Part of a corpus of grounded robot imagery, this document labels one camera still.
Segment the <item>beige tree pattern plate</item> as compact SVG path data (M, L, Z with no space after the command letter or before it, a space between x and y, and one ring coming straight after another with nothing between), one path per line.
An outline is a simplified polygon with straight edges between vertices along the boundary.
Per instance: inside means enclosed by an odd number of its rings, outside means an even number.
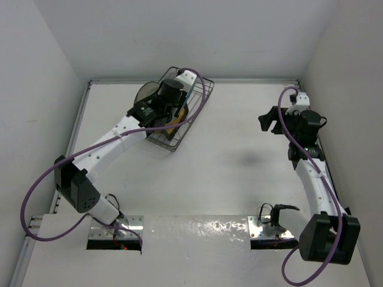
M137 103L146 97L151 96L152 94L156 94L159 89L160 84L155 81L149 81L145 83L137 92L135 96L134 103Z

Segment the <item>teal scalloped plate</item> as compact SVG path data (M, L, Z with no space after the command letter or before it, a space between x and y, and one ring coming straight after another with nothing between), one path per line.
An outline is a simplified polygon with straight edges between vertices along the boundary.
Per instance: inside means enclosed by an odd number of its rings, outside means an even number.
M192 95L195 85L196 85L196 83L192 84L190 87L184 88L183 93L181 95L181 105L179 108L180 112L187 105L187 101L188 101L189 97Z

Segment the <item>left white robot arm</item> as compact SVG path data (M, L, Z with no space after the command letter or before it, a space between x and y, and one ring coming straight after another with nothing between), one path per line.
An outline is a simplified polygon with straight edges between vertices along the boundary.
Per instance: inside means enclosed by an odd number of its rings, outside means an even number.
M130 147L143 141L156 127L178 115L192 85L175 79L163 80L149 96L136 101L127 114L103 137L96 149L87 151L54 171L56 189L79 213L88 213L112 224L121 212L95 188L97 177Z

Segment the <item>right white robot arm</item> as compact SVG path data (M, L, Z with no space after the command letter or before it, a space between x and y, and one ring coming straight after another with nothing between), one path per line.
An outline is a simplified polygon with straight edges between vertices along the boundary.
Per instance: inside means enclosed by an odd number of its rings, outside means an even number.
M276 204L270 212L269 225L289 230L298 240L305 261L323 262L334 248L330 262L349 264L360 223L341 206L327 176L324 154L317 144L318 132L327 124L327 118L308 109L289 111L273 106L259 116L259 122L264 132L270 130L294 139L288 146L288 159L302 182L311 216L302 219L298 207Z

